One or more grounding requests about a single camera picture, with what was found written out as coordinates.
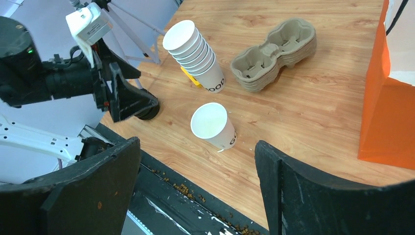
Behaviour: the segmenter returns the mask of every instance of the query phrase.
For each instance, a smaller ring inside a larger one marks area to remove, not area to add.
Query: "molded pulp tray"
[[[265,42],[246,49],[231,62],[231,71],[241,86],[259,92],[275,81],[280,68],[293,68],[296,63],[315,53],[314,26],[301,18],[291,18],[269,34]]]

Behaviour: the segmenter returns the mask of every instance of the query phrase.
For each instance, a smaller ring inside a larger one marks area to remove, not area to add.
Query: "orange paper bag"
[[[366,77],[358,158],[415,169],[415,1],[393,24],[401,3],[383,5]]]

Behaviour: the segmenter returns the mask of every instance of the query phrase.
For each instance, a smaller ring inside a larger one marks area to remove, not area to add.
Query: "wood grain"
[[[211,45],[227,79],[219,94],[198,89],[162,48],[161,65],[142,63],[143,86],[161,100],[151,121],[131,118],[102,123],[123,137],[138,136],[142,149],[246,216],[267,226],[254,164],[254,148],[265,140],[283,152],[331,174],[371,185],[415,178],[415,171],[357,160],[365,75],[382,0],[186,0],[173,24],[196,23]],[[260,44],[290,17],[317,31],[317,52],[283,69],[262,92],[244,91],[230,61]],[[237,133],[236,146],[217,152],[193,136],[190,118],[208,102],[223,104]]]

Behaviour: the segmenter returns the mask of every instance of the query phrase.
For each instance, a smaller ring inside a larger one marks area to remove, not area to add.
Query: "black wire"
[[[55,64],[55,68],[59,68],[59,69],[64,69],[69,67],[72,63],[77,63],[80,60],[82,60],[82,58],[84,58],[84,53],[81,52],[81,54],[79,54],[78,56],[76,56],[75,58],[73,57],[73,55],[75,54],[75,52],[77,52],[78,50],[80,50],[79,46],[74,46],[70,49],[69,51],[69,55],[70,55],[70,60],[68,63],[65,64]]]
[[[399,6],[398,12],[396,13],[396,15],[395,15],[395,17],[394,17],[394,19],[393,19],[393,21],[391,23],[391,26],[389,26],[388,30],[386,30],[386,35],[388,35],[391,32],[391,30],[395,26],[396,22],[398,22],[398,19],[401,16],[402,11],[405,8],[405,6],[406,6],[407,3],[408,3],[408,0],[403,0],[402,1],[401,5]]]

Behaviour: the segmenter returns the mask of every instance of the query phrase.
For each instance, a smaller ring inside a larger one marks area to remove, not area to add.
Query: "yellow object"
[[[190,75],[183,67],[180,67],[182,69],[182,71],[189,77],[189,79],[196,85],[196,87],[202,87],[202,85],[196,81],[196,79],[194,79],[194,77],[192,75]]]

